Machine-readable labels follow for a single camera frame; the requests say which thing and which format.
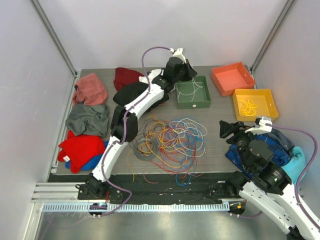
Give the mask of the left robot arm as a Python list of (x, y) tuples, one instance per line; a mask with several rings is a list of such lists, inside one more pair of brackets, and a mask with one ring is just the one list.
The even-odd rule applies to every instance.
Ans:
[(146, 75), (147, 89), (144, 92), (125, 106), (118, 105), (115, 108), (110, 138), (101, 160), (87, 176), (85, 183), (75, 186), (79, 200), (106, 197), (109, 187), (115, 187), (109, 181), (112, 169), (124, 148), (137, 136), (140, 117), (170, 92), (177, 82), (192, 80), (196, 75), (188, 59), (172, 56), (158, 75)]

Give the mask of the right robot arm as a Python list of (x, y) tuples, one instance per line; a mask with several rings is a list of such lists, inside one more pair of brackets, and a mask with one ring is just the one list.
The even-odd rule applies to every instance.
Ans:
[(320, 219), (299, 194), (301, 178), (318, 152), (317, 140), (308, 134), (313, 140), (314, 151), (297, 181), (293, 182), (283, 168), (272, 162), (274, 154), (267, 143), (254, 138), (277, 127), (265, 116), (256, 118), (254, 126), (241, 121), (228, 123), (220, 120), (219, 136), (227, 144), (237, 147), (243, 169), (233, 172), (226, 180), (226, 193), (251, 202), (286, 234), (288, 240), (318, 240)]

